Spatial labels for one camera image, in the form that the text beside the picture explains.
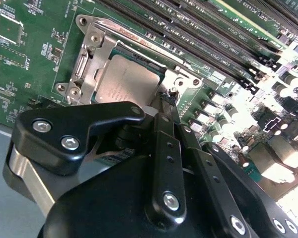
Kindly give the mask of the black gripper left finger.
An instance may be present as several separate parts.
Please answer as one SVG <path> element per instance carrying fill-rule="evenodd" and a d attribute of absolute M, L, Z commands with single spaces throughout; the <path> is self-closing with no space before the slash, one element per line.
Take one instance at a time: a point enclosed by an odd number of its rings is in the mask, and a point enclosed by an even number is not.
<path fill-rule="evenodd" d="M 24 183 L 44 214 L 48 214 L 64 193 L 52 192 L 39 177 L 35 166 L 61 176 L 73 176 L 91 151 L 93 139 L 117 128 L 131 128 L 120 136 L 128 147 L 148 151 L 153 158 L 153 181 L 146 210 L 152 220 L 165 225 L 181 224 L 186 216 L 180 142 L 174 136 L 176 110 L 168 115 L 147 115 L 132 102 L 37 109 L 21 113 L 12 132 L 15 161 L 28 163 L 33 180 Z"/>

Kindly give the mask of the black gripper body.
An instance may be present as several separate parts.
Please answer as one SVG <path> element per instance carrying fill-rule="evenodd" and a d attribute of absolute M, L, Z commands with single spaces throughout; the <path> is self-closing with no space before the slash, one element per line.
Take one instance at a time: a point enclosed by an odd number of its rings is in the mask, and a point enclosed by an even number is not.
<path fill-rule="evenodd" d="M 191 171 L 181 171 L 185 201 L 168 220 L 149 211 L 152 171 L 138 156 L 79 183 L 31 162 L 11 146 L 3 175 L 15 191 L 42 207 L 46 221 L 40 238 L 227 238 L 230 221 L 221 223 L 208 190 Z"/>

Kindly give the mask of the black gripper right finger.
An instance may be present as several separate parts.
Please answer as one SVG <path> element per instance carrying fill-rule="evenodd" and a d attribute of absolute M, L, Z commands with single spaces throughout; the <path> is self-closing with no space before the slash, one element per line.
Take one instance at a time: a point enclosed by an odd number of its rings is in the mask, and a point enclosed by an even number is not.
<path fill-rule="evenodd" d="M 187 216 L 171 238 L 298 238 L 298 226 L 214 143 L 200 145 L 176 126 L 182 151 Z"/>

